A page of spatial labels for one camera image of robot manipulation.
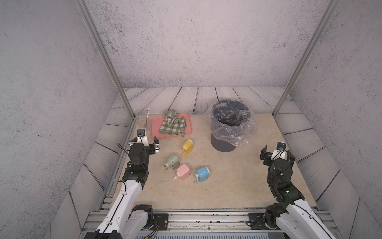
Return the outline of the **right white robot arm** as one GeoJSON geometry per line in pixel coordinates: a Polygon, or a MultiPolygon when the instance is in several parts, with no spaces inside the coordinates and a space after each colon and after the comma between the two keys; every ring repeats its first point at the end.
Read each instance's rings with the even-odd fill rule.
{"type": "Polygon", "coordinates": [[[277,201],[265,209],[265,226],[271,230],[282,230],[285,239],[334,239],[335,236],[292,183],[295,157],[286,150],[286,143],[279,141],[273,152],[264,147],[260,160],[268,167],[267,183],[277,201]]]}

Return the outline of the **metal frame post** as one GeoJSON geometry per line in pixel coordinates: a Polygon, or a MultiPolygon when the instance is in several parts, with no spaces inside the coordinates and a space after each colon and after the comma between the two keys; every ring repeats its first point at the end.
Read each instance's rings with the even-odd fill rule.
{"type": "Polygon", "coordinates": [[[127,112],[129,114],[130,117],[132,118],[135,118],[135,113],[128,101],[128,98],[125,94],[125,91],[121,85],[121,82],[118,78],[118,75],[116,73],[116,70],[111,62],[111,59],[107,53],[107,50],[102,42],[102,39],[100,37],[100,34],[96,28],[96,25],[92,19],[92,16],[91,16],[91,13],[87,7],[87,4],[86,4],[86,1],[84,0],[75,0],[74,1],[82,18],[83,18],[83,21],[91,35],[91,38],[94,42],[94,44],[96,45],[97,47],[97,50],[101,56],[101,59],[104,63],[104,65],[106,66],[106,69],[111,77],[111,80],[113,82],[113,84],[115,85],[117,91],[118,91],[118,94],[119,96],[121,97],[121,100],[124,104],[124,106],[126,107],[127,109],[127,112]]]}
{"type": "Polygon", "coordinates": [[[313,32],[313,35],[311,36],[306,49],[304,50],[295,70],[293,71],[293,74],[291,75],[289,81],[287,82],[287,85],[285,86],[284,91],[281,94],[281,97],[280,97],[280,99],[279,99],[279,101],[278,101],[278,103],[277,103],[277,105],[276,105],[276,107],[272,113],[274,118],[276,118],[277,115],[281,112],[281,109],[282,109],[288,95],[290,94],[290,92],[292,91],[296,82],[298,81],[301,73],[303,72],[305,65],[307,64],[311,55],[313,54],[316,45],[318,44],[320,38],[324,34],[325,29],[327,28],[328,24],[330,23],[331,18],[335,14],[335,11],[338,7],[339,2],[340,2],[339,0],[329,1],[326,10],[323,13],[322,18],[317,25],[317,28],[313,32]]]}

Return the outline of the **ribbed grey cup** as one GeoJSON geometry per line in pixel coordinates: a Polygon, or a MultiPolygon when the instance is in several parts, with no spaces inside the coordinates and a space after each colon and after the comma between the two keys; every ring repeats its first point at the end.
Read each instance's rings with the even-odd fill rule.
{"type": "Polygon", "coordinates": [[[169,109],[165,112],[165,122],[167,123],[167,125],[173,125],[178,121],[178,114],[175,110],[169,109]]]}

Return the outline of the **blue pencil sharpener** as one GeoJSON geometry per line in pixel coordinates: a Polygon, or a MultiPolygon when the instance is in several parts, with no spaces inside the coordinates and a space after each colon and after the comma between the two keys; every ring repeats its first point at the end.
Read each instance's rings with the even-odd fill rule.
{"type": "Polygon", "coordinates": [[[195,177],[197,180],[195,181],[195,184],[197,184],[199,182],[207,181],[209,176],[210,176],[210,170],[208,169],[208,167],[203,166],[203,167],[197,169],[196,174],[195,174],[195,177]]]}

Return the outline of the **left metal frame post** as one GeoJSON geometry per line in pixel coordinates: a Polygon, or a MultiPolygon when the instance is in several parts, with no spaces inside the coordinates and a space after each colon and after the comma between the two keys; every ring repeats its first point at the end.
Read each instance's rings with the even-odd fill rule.
{"type": "Polygon", "coordinates": [[[87,4],[86,4],[86,1],[84,0],[75,0],[74,1],[82,18],[83,18],[83,21],[91,35],[91,38],[94,42],[94,44],[96,45],[97,47],[97,50],[101,56],[101,59],[104,63],[104,65],[106,66],[106,69],[111,77],[111,80],[113,82],[113,84],[115,85],[117,91],[118,91],[118,94],[119,96],[121,97],[121,100],[124,104],[124,106],[126,107],[127,109],[127,112],[129,114],[130,117],[132,118],[135,118],[135,113],[128,101],[128,98],[125,94],[125,91],[121,85],[121,82],[118,78],[118,75],[116,73],[116,70],[111,62],[111,59],[107,53],[107,50],[102,42],[102,39],[100,37],[100,34],[96,28],[96,25],[92,19],[92,16],[91,16],[91,13],[87,7],[87,4]]]}

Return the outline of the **green white pencil sharpener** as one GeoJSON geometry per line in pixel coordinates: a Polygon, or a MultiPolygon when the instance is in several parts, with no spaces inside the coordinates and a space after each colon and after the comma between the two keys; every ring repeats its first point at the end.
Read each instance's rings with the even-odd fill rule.
{"type": "Polygon", "coordinates": [[[166,161],[164,168],[165,171],[168,171],[169,169],[174,170],[177,167],[180,166],[180,161],[178,157],[175,154],[172,154],[166,161]]]}

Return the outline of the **pink plastic tray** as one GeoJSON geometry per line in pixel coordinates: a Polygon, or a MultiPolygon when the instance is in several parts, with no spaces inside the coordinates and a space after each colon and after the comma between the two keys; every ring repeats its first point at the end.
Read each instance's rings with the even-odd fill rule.
{"type": "MultiPolygon", "coordinates": [[[[186,120],[186,126],[187,127],[185,129],[184,135],[191,134],[193,132],[193,128],[192,128],[192,124],[190,121],[190,115],[187,113],[180,113],[180,114],[178,114],[178,116],[184,117],[186,120]]],[[[159,129],[160,129],[164,119],[165,119],[165,116],[156,116],[150,120],[150,123],[151,123],[150,134],[151,134],[151,137],[153,139],[154,139],[154,136],[156,136],[158,139],[176,136],[173,134],[164,134],[164,133],[159,132],[159,129]]]]}

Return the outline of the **clear glass with stick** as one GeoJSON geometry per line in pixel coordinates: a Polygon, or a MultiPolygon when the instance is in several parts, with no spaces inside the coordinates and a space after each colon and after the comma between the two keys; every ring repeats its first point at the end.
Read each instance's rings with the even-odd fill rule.
{"type": "Polygon", "coordinates": [[[141,116],[141,117],[139,117],[139,119],[138,119],[138,125],[140,126],[140,128],[144,128],[146,131],[149,131],[149,130],[150,130],[149,113],[150,113],[150,109],[148,108],[148,109],[146,110],[146,114],[145,114],[145,116],[141,116]]]}

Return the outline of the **dark grey trash bin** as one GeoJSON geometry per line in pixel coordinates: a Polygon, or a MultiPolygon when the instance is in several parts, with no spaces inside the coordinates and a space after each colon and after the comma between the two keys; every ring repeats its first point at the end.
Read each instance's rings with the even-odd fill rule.
{"type": "Polygon", "coordinates": [[[237,100],[220,100],[211,108],[211,144],[220,152],[234,151],[244,143],[250,126],[249,108],[237,100]]]}

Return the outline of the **green checkered cloth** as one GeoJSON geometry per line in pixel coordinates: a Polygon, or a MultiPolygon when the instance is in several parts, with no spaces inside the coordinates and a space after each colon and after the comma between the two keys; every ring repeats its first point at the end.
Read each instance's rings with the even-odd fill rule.
{"type": "Polygon", "coordinates": [[[186,118],[179,117],[178,121],[169,125],[166,121],[163,121],[159,133],[169,134],[169,135],[180,135],[184,134],[187,128],[186,118]]]}

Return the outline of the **pink pencil sharpener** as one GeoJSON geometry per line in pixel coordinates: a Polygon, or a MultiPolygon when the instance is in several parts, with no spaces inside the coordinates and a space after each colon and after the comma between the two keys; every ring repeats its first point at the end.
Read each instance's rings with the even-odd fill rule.
{"type": "Polygon", "coordinates": [[[190,176],[190,174],[190,168],[186,164],[182,164],[176,169],[176,175],[173,177],[173,179],[181,179],[184,181],[190,176]]]}

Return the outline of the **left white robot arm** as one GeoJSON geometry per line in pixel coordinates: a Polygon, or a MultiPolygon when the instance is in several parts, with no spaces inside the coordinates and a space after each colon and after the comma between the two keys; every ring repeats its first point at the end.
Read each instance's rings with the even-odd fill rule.
{"type": "Polygon", "coordinates": [[[135,239],[142,229],[155,225],[151,205],[134,205],[141,194],[149,175],[149,158],[160,151],[159,139],[149,144],[144,130],[138,130],[138,136],[128,143],[129,149],[118,147],[127,153],[127,164],[121,190],[105,219],[95,232],[88,232],[86,239],[135,239]]]}

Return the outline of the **right metal frame post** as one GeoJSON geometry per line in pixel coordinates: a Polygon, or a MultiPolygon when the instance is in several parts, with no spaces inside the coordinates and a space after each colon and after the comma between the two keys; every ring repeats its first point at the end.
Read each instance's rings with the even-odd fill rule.
{"type": "Polygon", "coordinates": [[[278,103],[277,103],[277,105],[276,105],[276,107],[272,113],[274,118],[276,118],[277,115],[281,112],[281,109],[282,109],[288,95],[290,94],[290,92],[292,91],[296,82],[298,81],[301,73],[303,72],[305,65],[307,64],[311,55],[313,54],[316,45],[318,44],[320,38],[324,34],[325,29],[327,28],[328,24],[330,23],[331,18],[335,14],[335,11],[338,7],[339,2],[340,2],[339,0],[329,1],[326,10],[323,13],[322,18],[317,25],[317,28],[313,32],[313,35],[311,36],[306,49],[304,50],[295,70],[293,71],[293,74],[291,75],[289,81],[287,82],[287,85],[285,86],[284,91],[281,94],[281,97],[280,97],[280,99],[279,99],[279,101],[278,101],[278,103]]]}

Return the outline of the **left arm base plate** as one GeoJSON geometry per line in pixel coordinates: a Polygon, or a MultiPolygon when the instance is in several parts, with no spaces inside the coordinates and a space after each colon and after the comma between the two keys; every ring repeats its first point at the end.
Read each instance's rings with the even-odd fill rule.
{"type": "Polygon", "coordinates": [[[143,231],[166,231],[168,229],[169,214],[149,214],[147,224],[143,231]]]}

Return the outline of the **aluminium mounting rail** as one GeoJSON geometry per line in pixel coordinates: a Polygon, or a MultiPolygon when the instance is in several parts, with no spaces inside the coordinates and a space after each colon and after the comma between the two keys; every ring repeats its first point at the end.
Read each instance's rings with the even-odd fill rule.
{"type": "Polygon", "coordinates": [[[169,214],[168,229],[158,231],[158,239],[268,239],[283,238],[281,230],[252,230],[246,225],[249,213],[263,208],[155,210],[169,214]]]}

